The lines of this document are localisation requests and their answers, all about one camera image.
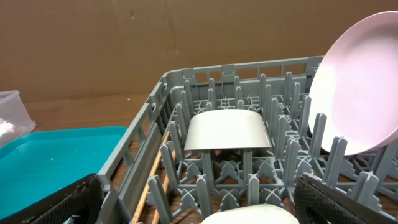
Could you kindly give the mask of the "pink round plate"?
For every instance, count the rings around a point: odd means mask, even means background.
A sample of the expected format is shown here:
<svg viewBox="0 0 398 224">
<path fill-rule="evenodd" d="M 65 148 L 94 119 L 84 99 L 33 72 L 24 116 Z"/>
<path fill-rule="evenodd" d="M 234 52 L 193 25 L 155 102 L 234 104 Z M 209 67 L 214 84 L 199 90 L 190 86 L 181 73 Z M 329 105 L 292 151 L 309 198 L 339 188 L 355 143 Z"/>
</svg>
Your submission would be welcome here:
<svg viewBox="0 0 398 224">
<path fill-rule="evenodd" d="M 326 115 L 322 149 L 335 137 L 345 155 L 377 150 L 397 139 L 397 12 L 368 16 L 330 47 L 313 78 L 309 124 Z"/>
</svg>

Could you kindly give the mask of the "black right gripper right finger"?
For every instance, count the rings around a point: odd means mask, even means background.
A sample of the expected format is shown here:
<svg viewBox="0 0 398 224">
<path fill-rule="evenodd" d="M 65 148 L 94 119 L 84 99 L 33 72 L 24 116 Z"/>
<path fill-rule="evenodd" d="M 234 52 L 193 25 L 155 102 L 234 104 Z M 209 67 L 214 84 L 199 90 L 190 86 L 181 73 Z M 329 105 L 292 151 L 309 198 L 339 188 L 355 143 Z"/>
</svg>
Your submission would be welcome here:
<svg viewBox="0 0 398 224">
<path fill-rule="evenodd" d="M 294 203 L 299 223 L 397 224 L 307 174 L 298 177 Z"/>
</svg>

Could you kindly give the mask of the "white tissue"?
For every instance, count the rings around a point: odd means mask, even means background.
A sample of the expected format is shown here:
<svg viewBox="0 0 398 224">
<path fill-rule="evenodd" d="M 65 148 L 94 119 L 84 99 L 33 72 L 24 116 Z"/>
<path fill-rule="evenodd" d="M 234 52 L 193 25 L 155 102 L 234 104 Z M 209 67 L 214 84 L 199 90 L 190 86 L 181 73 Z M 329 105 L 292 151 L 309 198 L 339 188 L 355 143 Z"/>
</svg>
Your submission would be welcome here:
<svg viewBox="0 0 398 224">
<path fill-rule="evenodd" d="M 15 126 L 10 122 L 1 119 L 0 135 L 1 144 L 6 144 L 7 142 L 12 141 L 17 136 Z"/>
</svg>

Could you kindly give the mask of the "grey white bowl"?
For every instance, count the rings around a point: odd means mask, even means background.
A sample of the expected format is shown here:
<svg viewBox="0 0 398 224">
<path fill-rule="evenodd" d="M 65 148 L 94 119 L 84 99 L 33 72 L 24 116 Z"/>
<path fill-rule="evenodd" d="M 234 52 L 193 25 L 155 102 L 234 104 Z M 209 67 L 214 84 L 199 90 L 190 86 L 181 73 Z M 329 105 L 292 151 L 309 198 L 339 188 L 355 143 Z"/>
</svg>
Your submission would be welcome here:
<svg viewBox="0 0 398 224">
<path fill-rule="evenodd" d="M 262 116 L 244 109 L 211 110 L 190 120 L 184 149 L 265 149 L 272 146 Z"/>
</svg>

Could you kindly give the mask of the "cream white cup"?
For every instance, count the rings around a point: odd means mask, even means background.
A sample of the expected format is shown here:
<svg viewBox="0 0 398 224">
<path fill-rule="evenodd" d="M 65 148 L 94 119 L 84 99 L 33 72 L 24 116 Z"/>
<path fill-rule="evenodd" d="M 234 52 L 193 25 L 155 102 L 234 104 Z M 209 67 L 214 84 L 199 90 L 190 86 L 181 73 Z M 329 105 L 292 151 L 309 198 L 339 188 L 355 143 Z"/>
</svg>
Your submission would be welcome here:
<svg viewBox="0 0 398 224">
<path fill-rule="evenodd" d="M 261 204 L 217 212 L 201 224 L 299 224 L 299 221 L 283 208 Z"/>
</svg>

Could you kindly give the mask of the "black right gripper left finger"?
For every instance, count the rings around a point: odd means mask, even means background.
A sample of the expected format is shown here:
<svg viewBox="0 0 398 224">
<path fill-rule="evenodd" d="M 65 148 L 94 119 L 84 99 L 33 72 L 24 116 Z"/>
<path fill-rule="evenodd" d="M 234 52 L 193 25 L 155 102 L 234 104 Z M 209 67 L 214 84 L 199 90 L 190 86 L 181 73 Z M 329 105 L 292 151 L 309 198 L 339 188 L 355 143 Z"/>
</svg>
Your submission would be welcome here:
<svg viewBox="0 0 398 224">
<path fill-rule="evenodd" d="M 1 223 L 62 224 L 96 223 L 104 201 L 98 174 L 86 177 L 58 190 L 32 205 L 1 219 Z"/>
</svg>

